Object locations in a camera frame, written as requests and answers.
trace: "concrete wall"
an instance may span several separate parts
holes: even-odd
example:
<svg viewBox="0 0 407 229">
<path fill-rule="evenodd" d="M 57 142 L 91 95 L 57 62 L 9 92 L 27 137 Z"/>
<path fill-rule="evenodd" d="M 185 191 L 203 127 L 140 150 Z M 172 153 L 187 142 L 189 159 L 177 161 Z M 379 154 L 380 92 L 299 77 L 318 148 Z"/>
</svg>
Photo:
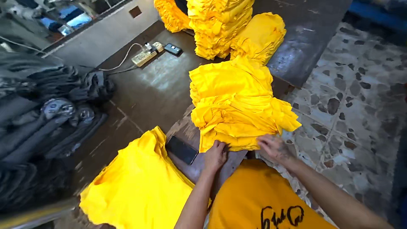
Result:
<svg viewBox="0 0 407 229">
<path fill-rule="evenodd" d="M 129 11 L 136 6 L 141 14 L 133 18 Z M 62 58 L 69 65 L 96 67 L 159 18 L 153 0 L 133 0 L 49 54 Z"/>
</svg>

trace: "tattoo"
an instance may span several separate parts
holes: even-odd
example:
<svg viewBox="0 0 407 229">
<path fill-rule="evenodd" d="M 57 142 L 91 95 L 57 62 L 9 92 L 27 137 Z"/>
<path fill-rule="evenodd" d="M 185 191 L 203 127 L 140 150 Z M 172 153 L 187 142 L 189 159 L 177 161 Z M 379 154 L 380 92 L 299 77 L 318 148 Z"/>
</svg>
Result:
<svg viewBox="0 0 407 229">
<path fill-rule="evenodd" d="M 293 155 L 291 155 L 290 150 L 288 149 L 288 146 L 284 142 L 280 144 L 280 147 L 277 150 L 278 152 L 281 153 L 280 159 L 287 160 L 293 157 Z"/>
</svg>

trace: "gray fabric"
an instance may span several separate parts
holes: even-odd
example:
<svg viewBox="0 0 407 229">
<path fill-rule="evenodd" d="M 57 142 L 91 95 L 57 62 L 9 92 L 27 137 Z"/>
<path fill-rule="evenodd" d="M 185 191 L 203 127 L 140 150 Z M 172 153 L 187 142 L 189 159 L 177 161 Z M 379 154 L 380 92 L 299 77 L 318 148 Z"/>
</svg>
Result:
<svg viewBox="0 0 407 229">
<path fill-rule="evenodd" d="M 11 118 L 18 117 L 32 110 L 39 104 L 18 95 L 10 95 L 0 100 L 0 126 Z"/>
<path fill-rule="evenodd" d="M 35 147 L 44 138 L 46 138 L 48 134 L 52 133 L 64 122 L 66 122 L 68 118 L 69 116 L 66 115 L 53 118 L 43 127 L 41 127 L 41 129 L 35 132 L 31 137 L 29 137 L 26 141 L 24 141 L 24 143 L 21 144 L 16 150 L 3 158 L 2 161 L 11 163 L 27 162 L 31 158 L 31 156 L 35 154 Z"/>
<path fill-rule="evenodd" d="M 93 105 L 113 90 L 103 72 L 80 76 L 54 59 L 0 55 L 0 213 L 60 198 L 70 175 L 62 159 L 105 122 Z"/>
</svg>

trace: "folded yellow cloth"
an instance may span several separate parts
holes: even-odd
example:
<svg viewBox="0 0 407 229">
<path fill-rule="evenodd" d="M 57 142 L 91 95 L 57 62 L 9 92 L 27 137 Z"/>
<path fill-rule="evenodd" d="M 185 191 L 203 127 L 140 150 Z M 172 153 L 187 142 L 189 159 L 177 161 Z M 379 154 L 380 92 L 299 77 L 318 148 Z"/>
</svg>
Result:
<svg viewBox="0 0 407 229">
<path fill-rule="evenodd" d="M 119 150 L 81 193 L 79 206 L 92 223 L 174 228 L 194 185 L 167 156 L 165 142 L 157 126 Z"/>
<path fill-rule="evenodd" d="M 301 126 L 291 105 L 273 97 L 270 71 L 256 60 L 237 56 L 189 74 L 195 105 L 191 119 L 201 131 L 199 152 L 215 140 L 229 143 L 232 151 L 257 150 L 256 137 Z"/>
<path fill-rule="evenodd" d="M 174 0 L 154 0 L 154 7 L 168 31 L 175 33 L 182 29 L 191 29 L 190 19 L 177 7 Z"/>
<path fill-rule="evenodd" d="M 255 15 L 247 26 L 232 39 L 230 59 L 247 56 L 266 65 L 284 40 L 287 32 L 282 18 L 277 14 Z"/>
<path fill-rule="evenodd" d="M 206 59 L 225 58 L 232 38 L 249 23 L 253 3 L 254 0 L 188 0 L 196 54 Z"/>
</svg>

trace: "cable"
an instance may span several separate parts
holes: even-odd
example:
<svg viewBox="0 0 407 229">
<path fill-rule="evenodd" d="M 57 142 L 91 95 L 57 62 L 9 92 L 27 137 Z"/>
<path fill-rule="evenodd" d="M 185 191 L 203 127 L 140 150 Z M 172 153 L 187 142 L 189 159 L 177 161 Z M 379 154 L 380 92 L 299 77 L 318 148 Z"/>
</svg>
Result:
<svg viewBox="0 0 407 229">
<path fill-rule="evenodd" d="M 7 42 L 12 43 L 12 44 L 16 44 L 16 45 L 19 45 L 19 46 L 24 47 L 24 48 L 29 48 L 29 49 L 35 50 L 35 51 L 37 51 L 37 52 L 39 52 L 39 53 L 47 54 L 46 52 L 44 52 L 44 51 L 42 51 L 42 50 L 39 50 L 39 49 L 30 47 L 30 46 L 27 46 L 27 45 L 25 45 L 25 44 L 20 44 L 20 43 L 14 42 L 14 41 L 9 40 L 9 39 L 7 39 L 7 38 L 1 36 L 1 35 L 0 35 L 0 38 L 3 39 L 3 40 L 5 40 L 5 41 L 7 41 Z M 57 56 L 54 56 L 54 55 L 50 55 L 50 56 L 63 61 L 63 59 L 61 59 L 61 58 L 59 58 L 59 57 L 57 57 Z"/>
<path fill-rule="evenodd" d="M 134 69 L 136 69 L 136 68 L 138 68 L 138 66 L 134 65 L 133 67 L 130 67 L 130 68 L 126 69 L 126 70 L 117 71 L 117 72 L 108 74 L 107 76 L 111 76 L 111 75 L 119 74 L 119 73 L 125 73 L 125 72 L 128 72 L 128 71 L 134 70 Z"/>
<path fill-rule="evenodd" d="M 141 44 L 139 44 L 139 43 L 134 43 L 134 44 L 132 44 L 132 45 L 130 46 L 130 48 L 127 50 L 127 53 L 126 53 L 125 57 L 123 58 L 122 62 L 121 62 L 118 66 L 116 66 L 116 67 L 114 67 L 114 68 L 111 68 L 111 69 L 101 69 L 101 68 L 99 68 L 98 70 L 101 70 L 101 71 L 111 71 L 111 70 L 115 70 L 115 69 L 119 68 L 120 66 L 122 66 L 122 64 L 125 62 L 127 56 L 129 55 L 130 49 L 131 49 L 133 46 L 135 46 L 135 45 L 140 46 L 141 49 L 144 50 L 144 47 L 143 47 Z"/>
<path fill-rule="evenodd" d="M 39 50 L 39 49 L 30 47 L 30 46 L 27 46 L 27 45 L 25 45 L 25 44 L 20 44 L 20 43 L 14 42 L 14 41 L 9 40 L 9 39 L 7 39 L 7 38 L 1 36 L 1 35 L 0 35 L 0 38 L 3 39 L 3 40 L 5 40 L 5 41 L 7 41 L 7 42 L 12 43 L 12 44 L 16 44 L 16 45 L 19 45 L 19 46 L 22 46 L 22 47 L 25 47 L 25 48 L 29 48 L 29 49 L 35 50 L 35 51 L 40 52 L 40 53 L 47 54 L 46 52 L 44 52 L 44 51 L 42 51 L 42 50 Z M 114 67 L 114 68 L 111 68 L 111 69 L 101 69 L 101 68 L 94 68 L 94 67 L 88 67 L 88 66 L 83 66 L 83 65 L 80 65 L 80 66 L 85 67 L 85 68 L 94 68 L 94 69 L 101 70 L 101 71 L 111 71 L 111 70 L 115 70 L 115 69 L 119 68 L 120 66 L 122 66 L 122 64 L 125 62 L 127 56 L 129 55 L 129 52 L 130 52 L 131 48 L 132 48 L 133 46 L 135 46 L 135 45 L 140 46 L 140 48 L 141 48 L 142 50 L 145 49 L 144 46 L 142 46 L 142 45 L 139 44 L 139 43 L 134 43 L 134 44 L 132 44 L 132 45 L 130 46 L 130 48 L 127 50 L 127 53 L 126 53 L 125 57 L 123 58 L 122 62 L 121 62 L 118 66 L 116 66 L 116 67 Z M 54 55 L 50 55 L 50 56 L 53 56 L 54 58 L 57 58 L 57 59 L 60 59 L 60 60 L 63 61 L 63 59 L 61 59 L 61 58 L 59 58 L 59 57 L 57 57 L 57 56 L 54 56 Z"/>
<path fill-rule="evenodd" d="M 47 54 L 46 52 L 44 52 L 44 51 L 42 51 L 42 50 L 39 50 L 39 49 L 36 49 L 36 48 L 30 47 L 30 46 L 26 46 L 25 44 L 20 44 L 20 43 L 14 42 L 14 41 L 9 40 L 9 39 L 7 39 L 7 38 L 5 38 L 5 37 L 0 36 L 0 38 L 1 38 L 1 39 L 3 39 L 3 40 L 5 40 L 5 41 L 7 41 L 7 42 L 12 43 L 12 44 L 20 45 L 20 46 L 22 46 L 22 47 L 25 47 L 25 48 L 29 48 L 29 49 L 35 50 L 35 51 L 37 51 L 37 52 Z"/>
</svg>

